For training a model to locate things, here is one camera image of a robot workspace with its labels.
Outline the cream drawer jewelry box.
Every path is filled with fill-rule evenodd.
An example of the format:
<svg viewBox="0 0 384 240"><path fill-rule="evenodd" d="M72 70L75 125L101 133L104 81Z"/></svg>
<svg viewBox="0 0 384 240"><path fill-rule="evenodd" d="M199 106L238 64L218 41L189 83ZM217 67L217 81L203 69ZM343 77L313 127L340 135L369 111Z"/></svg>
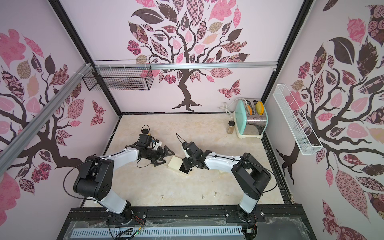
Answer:
<svg viewBox="0 0 384 240"><path fill-rule="evenodd" d="M176 156L172 156L171 160L169 161L169 163L167 165L167 168L174 171L174 172L183 174L183 175L188 175L191 171L191 170L187 170L184 167L183 160L181 158L176 157Z"/></svg>

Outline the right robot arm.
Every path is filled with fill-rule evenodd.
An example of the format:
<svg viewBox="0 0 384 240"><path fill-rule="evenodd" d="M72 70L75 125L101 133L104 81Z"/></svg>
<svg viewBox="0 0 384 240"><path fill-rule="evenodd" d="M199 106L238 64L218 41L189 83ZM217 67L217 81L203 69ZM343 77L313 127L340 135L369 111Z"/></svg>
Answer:
<svg viewBox="0 0 384 240"><path fill-rule="evenodd" d="M183 142L182 149L186 156L183 158L185 169L196 167L232 174L243 191L239 213L248 216L253 212L272 179L272 173L253 155L250 153L235 157L219 155L212 151L202 151L194 142Z"/></svg>

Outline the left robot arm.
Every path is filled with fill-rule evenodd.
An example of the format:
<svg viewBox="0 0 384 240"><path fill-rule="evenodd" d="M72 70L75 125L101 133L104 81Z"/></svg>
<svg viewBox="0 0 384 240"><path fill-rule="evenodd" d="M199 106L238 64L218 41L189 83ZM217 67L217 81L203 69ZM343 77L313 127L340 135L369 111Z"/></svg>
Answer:
<svg viewBox="0 0 384 240"><path fill-rule="evenodd" d="M141 134L138 141L122 151L97 157L89 156L79 166L79 174L73 185L75 193L90 198L104 207L115 221L128 224L134 218L131 203L112 190L113 174L122 166L147 159L155 167L165 164L165 157L175 153L150 135Z"/></svg>

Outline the brown spice jar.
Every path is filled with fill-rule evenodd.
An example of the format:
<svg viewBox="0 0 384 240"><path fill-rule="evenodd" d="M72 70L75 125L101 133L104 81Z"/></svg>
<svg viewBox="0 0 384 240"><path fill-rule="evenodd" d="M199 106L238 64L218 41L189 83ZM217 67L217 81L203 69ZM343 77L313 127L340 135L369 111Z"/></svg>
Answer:
<svg viewBox="0 0 384 240"><path fill-rule="evenodd" d="M235 130L235 122L233 120L228 122L227 133L232 134Z"/></svg>

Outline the mint green toaster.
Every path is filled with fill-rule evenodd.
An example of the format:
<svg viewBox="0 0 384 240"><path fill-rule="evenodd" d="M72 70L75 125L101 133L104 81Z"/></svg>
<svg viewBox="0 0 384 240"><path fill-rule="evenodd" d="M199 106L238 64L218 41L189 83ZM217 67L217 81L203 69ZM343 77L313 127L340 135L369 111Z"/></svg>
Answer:
<svg viewBox="0 0 384 240"><path fill-rule="evenodd" d="M240 139L261 139L269 122L267 110L260 99L239 99L233 117Z"/></svg>

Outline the aluminium rail back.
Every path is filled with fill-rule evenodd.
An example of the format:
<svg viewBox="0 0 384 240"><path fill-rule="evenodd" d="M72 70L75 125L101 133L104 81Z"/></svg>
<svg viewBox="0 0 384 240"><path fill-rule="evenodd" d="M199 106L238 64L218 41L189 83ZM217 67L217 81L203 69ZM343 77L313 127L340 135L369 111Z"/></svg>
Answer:
<svg viewBox="0 0 384 240"><path fill-rule="evenodd" d="M238 63L180 63L180 64L115 64L95 65L95 68L145 68L152 70L177 70L177 69L234 69L234 68L273 68L277 62L238 62Z"/></svg>

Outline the aluminium rail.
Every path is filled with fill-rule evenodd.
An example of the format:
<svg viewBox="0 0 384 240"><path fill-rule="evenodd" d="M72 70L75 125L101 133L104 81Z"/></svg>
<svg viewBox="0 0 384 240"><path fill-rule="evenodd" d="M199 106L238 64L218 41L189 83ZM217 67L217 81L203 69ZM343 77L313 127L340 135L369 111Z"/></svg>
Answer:
<svg viewBox="0 0 384 240"><path fill-rule="evenodd" d="M22 132L11 141L6 149L1 153L1 174L6 172L12 162L19 156L28 143L40 131L43 125L52 117L56 109L65 101L75 87L81 82L83 75L91 70L91 64L87 63L74 72L69 82L66 83L60 91L52 97L39 114L33 118Z"/></svg>
<svg viewBox="0 0 384 240"><path fill-rule="evenodd" d="M95 65L95 68L145 68L152 70L177 70L177 69L234 69L234 68L273 68L277 62L238 62L238 63L180 63L180 64L115 64Z"/></svg>

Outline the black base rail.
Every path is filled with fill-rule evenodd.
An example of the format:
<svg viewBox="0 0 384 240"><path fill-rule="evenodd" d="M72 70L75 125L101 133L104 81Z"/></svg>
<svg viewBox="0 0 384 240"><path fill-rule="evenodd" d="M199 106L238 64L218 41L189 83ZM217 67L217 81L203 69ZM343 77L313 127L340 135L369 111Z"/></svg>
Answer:
<svg viewBox="0 0 384 240"><path fill-rule="evenodd" d="M229 237L158 237L133 236L114 240L314 240L316 238L301 205L260 205L248 216L239 213L236 205L132 207L134 218L121 224L102 208L75 208L70 210L58 239L70 240L73 229L78 228L130 228L138 227L195 227L241 226L243 236Z"/></svg>

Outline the aluminium rail left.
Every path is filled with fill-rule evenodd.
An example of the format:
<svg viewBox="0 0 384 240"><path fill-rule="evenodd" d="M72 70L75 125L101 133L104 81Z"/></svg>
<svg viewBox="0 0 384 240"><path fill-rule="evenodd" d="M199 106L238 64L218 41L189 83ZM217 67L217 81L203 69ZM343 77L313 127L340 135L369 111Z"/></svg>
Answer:
<svg viewBox="0 0 384 240"><path fill-rule="evenodd" d="M52 97L39 114L33 118L22 132L11 141L6 149L1 153L1 174L6 172L12 162L19 156L28 143L40 131L43 125L52 117L56 109L65 101L75 87L81 82L83 75L91 70L91 64L87 63L74 72L69 82L66 83L60 91Z"/></svg>

